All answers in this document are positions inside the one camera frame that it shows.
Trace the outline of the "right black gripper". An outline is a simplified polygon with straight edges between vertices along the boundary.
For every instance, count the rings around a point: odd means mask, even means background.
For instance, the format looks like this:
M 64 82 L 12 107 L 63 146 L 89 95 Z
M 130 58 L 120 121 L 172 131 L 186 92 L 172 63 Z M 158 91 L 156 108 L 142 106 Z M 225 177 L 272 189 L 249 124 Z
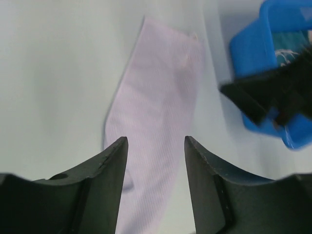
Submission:
M 276 127 L 285 126 L 297 114 L 312 118 L 312 47 L 308 46 L 289 65 L 223 83 L 220 93 L 255 125 L 272 108 Z

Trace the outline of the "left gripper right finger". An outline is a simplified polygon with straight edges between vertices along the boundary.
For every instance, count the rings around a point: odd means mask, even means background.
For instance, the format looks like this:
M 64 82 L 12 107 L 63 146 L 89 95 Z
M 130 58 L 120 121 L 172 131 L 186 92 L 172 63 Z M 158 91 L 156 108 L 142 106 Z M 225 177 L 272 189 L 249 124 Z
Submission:
M 271 180 L 232 165 L 191 136 L 184 147 L 196 233 L 311 233 L 311 174 Z

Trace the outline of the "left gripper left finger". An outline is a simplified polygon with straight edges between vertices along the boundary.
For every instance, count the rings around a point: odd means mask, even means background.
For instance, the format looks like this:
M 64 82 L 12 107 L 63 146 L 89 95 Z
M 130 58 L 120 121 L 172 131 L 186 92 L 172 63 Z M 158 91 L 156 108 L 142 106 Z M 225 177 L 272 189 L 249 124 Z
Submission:
M 113 234 L 128 154 L 120 137 L 103 152 L 50 179 L 0 175 L 3 234 Z

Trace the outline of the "Doraemon teal beige towel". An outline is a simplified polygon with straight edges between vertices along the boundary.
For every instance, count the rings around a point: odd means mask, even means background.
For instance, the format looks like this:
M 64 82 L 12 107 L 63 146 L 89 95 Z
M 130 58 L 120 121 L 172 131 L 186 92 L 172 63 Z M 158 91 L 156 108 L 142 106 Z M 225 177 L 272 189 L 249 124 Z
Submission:
M 276 32 L 272 33 L 272 38 L 277 64 L 285 66 L 312 43 L 312 31 Z

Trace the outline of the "lavender white cloth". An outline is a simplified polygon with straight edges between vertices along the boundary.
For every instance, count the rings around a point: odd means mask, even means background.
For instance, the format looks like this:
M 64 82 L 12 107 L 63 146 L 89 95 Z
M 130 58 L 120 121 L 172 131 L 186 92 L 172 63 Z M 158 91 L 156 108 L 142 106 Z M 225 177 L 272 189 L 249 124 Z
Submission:
M 145 18 L 110 106 L 104 145 L 128 139 L 118 234 L 156 232 L 193 122 L 205 51 L 187 35 Z

